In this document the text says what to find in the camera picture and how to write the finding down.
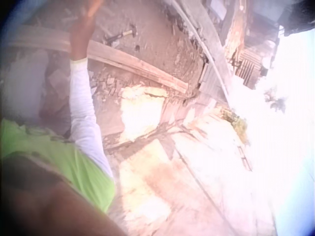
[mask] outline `neon green shirt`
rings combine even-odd
[[[62,173],[88,201],[106,212],[114,198],[114,181],[73,143],[45,128],[34,128],[3,119],[1,159],[21,151],[37,153]]]

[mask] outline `sky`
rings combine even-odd
[[[256,92],[248,135],[257,181],[271,196],[279,236],[303,236],[314,226],[315,31],[281,37],[268,81],[288,97],[273,112]]]

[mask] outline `white sleeve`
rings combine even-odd
[[[104,154],[99,125],[96,123],[88,74],[88,59],[70,62],[70,139],[113,178],[112,170]]]

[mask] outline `hand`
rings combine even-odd
[[[71,60],[87,57],[89,40],[95,30],[95,13],[102,3],[103,0],[88,0],[86,13],[74,23],[70,34]]]

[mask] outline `green plant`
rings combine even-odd
[[[242,143],[249,145],[249,140],[246,134],[247,123],[246,120],[235,114],[234,111],[224,109],[222,112],[222,118],[231,123],[237,135],[240,137]]]

